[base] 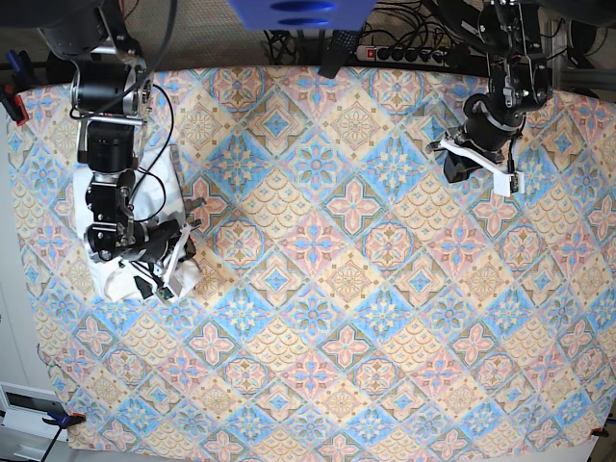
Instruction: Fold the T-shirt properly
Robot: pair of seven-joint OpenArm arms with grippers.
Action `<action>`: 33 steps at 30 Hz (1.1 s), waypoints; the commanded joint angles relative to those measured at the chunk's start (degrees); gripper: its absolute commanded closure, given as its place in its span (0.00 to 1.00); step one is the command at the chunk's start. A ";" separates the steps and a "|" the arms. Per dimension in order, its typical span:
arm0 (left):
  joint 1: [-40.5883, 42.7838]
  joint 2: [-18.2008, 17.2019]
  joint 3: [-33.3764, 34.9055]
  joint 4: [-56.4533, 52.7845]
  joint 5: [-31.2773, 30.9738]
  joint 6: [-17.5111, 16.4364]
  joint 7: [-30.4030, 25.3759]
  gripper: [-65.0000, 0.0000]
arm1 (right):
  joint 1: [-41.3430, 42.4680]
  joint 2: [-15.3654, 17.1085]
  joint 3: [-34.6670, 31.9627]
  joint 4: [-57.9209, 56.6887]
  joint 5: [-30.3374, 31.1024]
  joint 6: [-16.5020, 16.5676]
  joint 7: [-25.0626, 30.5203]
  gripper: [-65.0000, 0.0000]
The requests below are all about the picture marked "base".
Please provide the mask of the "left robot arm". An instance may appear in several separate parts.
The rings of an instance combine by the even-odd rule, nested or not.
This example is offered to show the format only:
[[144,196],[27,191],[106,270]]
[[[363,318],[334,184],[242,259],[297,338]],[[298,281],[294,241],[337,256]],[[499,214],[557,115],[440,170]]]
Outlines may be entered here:
[[440,139],[438,149],[446,153],[444,175],[453,184],[485,169],[508,193],[519,193],[523,174],[514,155],[521,147],[526,116],[552,97],[538,6],[489,1],[477,29],[479,39],[473,46],[486,54],[488,91],[469,96],[463,105],[464,124]]

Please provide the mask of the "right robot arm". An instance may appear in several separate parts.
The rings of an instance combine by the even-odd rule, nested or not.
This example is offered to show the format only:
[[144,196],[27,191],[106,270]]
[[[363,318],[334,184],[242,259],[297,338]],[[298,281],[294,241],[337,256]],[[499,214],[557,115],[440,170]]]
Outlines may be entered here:
[[107,301],[170,304],[198,281],[170,146],[145,152],[153,89],[139,43],[116,1],[59,1],[40,31],[76,66],[70,112],[78,121],[73,190],[77,231],[94,289]]

